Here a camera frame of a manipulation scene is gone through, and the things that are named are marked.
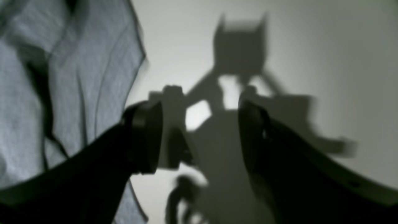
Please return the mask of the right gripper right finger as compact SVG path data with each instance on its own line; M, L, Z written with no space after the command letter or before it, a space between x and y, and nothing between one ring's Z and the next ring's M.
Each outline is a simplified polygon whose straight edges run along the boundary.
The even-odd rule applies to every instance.
M249 101L238 104L243 161L278 224L396 224L397 190L334 162Z

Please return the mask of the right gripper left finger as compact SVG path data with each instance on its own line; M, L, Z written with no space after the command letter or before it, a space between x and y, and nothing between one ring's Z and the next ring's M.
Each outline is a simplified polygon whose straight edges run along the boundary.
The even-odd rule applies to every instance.
M1 190L2 224L111 224L128 180L155 174L163 109L143 101L80 153Z

